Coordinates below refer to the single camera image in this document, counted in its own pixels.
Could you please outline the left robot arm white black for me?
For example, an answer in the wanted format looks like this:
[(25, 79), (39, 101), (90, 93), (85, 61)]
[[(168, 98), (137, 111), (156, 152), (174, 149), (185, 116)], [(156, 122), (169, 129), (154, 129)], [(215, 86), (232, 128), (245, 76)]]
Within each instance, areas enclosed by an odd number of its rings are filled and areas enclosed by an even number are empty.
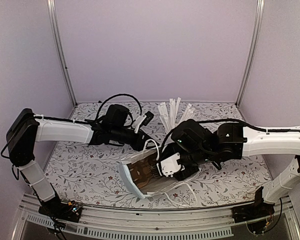
[(34, 146), (37, 142), (75, 142), (92, 146), (129, 145), (141, 151), (150, 136), (141, 127), (154, 117), (150, 111), (141, 111), (134, 118), (130, 110), (120, 104), (112, 104), (105, 115), (84, 121), (34, 114), (32, 109), (23, 109), (6, 134), (6, 145), (1, 157), (10, 160), (15, 179), (23, 177), (37, 194), (41, 206), (53, 216), (60, 217), (64, 207), (42, 168), (35, 161)]

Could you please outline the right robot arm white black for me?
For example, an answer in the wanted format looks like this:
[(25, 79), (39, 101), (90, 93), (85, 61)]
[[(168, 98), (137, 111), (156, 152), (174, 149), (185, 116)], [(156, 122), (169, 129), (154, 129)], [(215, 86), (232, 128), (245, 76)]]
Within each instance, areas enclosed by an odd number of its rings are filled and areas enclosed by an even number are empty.
[(259, 218), (281, 197), (300, 183), (300, 125), (259, 127), (242, 120), (219, 119), (215, 132), (202, 125), (205, 121), (189, 119), (169, 131), (166, 138), (189, 156), (211, 162), (218, 170), (221, 163), (258, 155), (294, 155), (288, 167), (274, 180), (261, 186), (254, 195), (248, 213)]

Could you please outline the brown cardboard cup carrier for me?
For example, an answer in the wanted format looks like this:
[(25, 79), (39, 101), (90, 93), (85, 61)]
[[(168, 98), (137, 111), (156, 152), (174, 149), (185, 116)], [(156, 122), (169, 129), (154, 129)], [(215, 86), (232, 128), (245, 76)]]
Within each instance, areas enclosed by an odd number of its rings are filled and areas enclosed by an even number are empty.
[(133, 182), (138, 188), (145, 187), (151, 180), (160, 179), (155, 158), (145, 158), (127, 165)]

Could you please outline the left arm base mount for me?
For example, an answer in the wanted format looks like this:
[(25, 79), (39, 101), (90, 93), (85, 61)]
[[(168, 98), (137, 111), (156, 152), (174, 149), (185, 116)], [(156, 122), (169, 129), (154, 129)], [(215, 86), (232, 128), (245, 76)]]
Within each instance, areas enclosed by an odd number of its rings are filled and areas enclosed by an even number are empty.
[(82, 210), (82, 206), (74, 201), (68, 204), (60, 200), (51, 199), (49, 201), (43, 201), (40, 204), (38, 212), (54, 219), (78, 223), (82, 215)]

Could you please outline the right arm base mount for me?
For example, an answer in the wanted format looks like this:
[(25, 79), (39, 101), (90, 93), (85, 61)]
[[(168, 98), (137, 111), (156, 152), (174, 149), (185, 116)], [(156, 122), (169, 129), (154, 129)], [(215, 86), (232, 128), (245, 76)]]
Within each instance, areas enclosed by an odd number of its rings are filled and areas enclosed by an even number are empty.
[(231, 209), (235, 223), (247, 223), (247, 229), (254, 235), (264, 234), (270, 226), (275, 213), (274, 204), (251, 203)]

